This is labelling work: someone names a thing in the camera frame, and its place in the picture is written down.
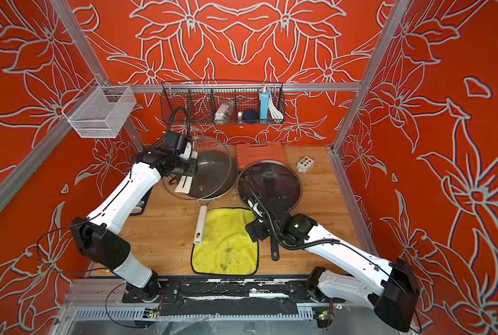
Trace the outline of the yellow microfiber cloth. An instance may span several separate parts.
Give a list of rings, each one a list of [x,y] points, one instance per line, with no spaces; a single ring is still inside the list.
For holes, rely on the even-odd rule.
[[[242,208],[218,208],[207,212],[204,237],[191,255],[194,273],[219,276],[251,276],[259,265],[259,244],[251,240],[246,226],[255,220]]]

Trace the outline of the glass lid with white handle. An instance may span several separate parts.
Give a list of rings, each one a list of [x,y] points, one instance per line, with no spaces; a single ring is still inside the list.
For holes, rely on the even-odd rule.
[[[207,137],[193,138],[193,177],[173,176],[161,180],[163,188],[182,200],[211,201],[228,193],[236,184],[238,166],[228,146]]]

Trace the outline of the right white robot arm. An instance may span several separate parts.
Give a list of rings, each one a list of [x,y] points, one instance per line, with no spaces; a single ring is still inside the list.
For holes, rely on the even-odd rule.
[[[419,319],[416,305],[420,290],[408,262],[378,258],[338,239],[304,214],[291,215],[278,195],[264,202],[250,176],[244,177],[241,184],[248,190],[248,203],[257,216],[246,226],[253,241],[273,237],[285,250],[304,250],[338,265],[367,287],[368,293],[362,299],[380,320],[400,332],[412,330],[412,321]]]

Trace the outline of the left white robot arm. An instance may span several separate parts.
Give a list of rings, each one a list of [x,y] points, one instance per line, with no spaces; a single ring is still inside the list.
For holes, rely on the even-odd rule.
[[[196,172],[190,129],[184,133],[166,129],[161,139],[137,154],[129,173],[101,205],[85,219],[76,218],[71,223],[79,254],[123,279],[144,302],[159,298],[157,273],[132,254],[130,244],[119,234],[138,202],[161,179],[181,180],[189,187]]]

